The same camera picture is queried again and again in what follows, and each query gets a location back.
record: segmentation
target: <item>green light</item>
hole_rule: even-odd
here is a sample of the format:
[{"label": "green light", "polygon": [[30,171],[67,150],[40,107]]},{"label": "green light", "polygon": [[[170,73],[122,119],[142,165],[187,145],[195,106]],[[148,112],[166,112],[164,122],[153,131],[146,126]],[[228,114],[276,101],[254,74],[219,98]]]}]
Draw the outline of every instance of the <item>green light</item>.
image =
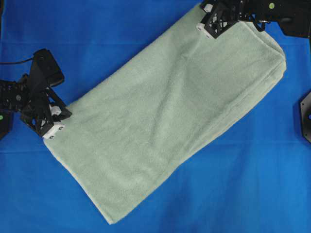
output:
[{"label": "green light", "polygon": [[275,8],[275,4],[272,2],[272,3],[270,3],[269,4],[269,8],[272,10],[272,9],[274,9]]}]

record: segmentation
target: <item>black cable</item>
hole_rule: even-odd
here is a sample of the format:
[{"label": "black cable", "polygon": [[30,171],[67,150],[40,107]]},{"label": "black cable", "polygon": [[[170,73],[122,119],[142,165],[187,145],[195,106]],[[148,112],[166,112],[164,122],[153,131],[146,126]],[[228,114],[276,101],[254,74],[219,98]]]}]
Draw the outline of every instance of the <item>black cable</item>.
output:
[{"label": "black cable", "polygon": [[0,65],[18,65],[18,64],[23,64],[23,63],[31,61],[31,60],[33,60],[33,58],[29,58],[27,60],[20,61],[20,62],[0,62]]}]

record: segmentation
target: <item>green towel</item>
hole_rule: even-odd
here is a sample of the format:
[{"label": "green towel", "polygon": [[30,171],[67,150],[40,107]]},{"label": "green towel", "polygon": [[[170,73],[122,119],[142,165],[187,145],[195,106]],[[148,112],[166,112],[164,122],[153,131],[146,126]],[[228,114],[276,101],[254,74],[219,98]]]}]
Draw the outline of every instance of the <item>green towel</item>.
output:
[{"label": "green towel", "polygon": [[193,8],[71,104],[66,128],[44,141],[109,224],[229,129],[283,76],[284,53],[267,33],[238,23],[208,39],[196,29],[203,16]]}]

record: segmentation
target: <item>robotic arm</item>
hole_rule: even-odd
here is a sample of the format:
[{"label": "robotic arm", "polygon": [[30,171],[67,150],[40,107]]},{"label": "robotic arm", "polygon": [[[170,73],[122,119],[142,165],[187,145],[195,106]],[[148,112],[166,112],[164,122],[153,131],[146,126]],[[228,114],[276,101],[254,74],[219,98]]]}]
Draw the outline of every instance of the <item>robotic arm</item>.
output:
[{"label": "robotic arm", "polygon": [[198,25],[207,37],[217,38],[239,21],[253,22],[258,31],[277,22],[288,36],[309,38],[311,0],[205,0],[206,16]]},{"label": "robotic arm", "polygon": [[39,50],[29,60],[33,61],[29,75],[18,82],[0,80],[0,139],[10,131],[13,112],[20,112],[20,120],[46,139],[55,137],[65,127],[61,121],[71,116],[52,90],[65,78],[50,51]]}]

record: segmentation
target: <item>blue fabric background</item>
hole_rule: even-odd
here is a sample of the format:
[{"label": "blue fabric background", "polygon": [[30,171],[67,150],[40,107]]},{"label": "blue fabric background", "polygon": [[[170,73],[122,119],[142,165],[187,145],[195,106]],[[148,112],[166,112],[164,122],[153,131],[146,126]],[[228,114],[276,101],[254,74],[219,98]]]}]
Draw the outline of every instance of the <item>blue fabric background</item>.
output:
[{"label": "blue fabric background", "polygon": [[[55,90],[71,103],[197,2],[6,0],[0,61],[50,49],[66,76]],[[16,114],[0,141],[0,232],[311,232],[311,144],[301,136],[298,105],[311,89],[309,42],[273,23],[267,31],[286,53],[281,82],[116,225]],[[0,77],[18,80],[29,68],[2,66]]]}]

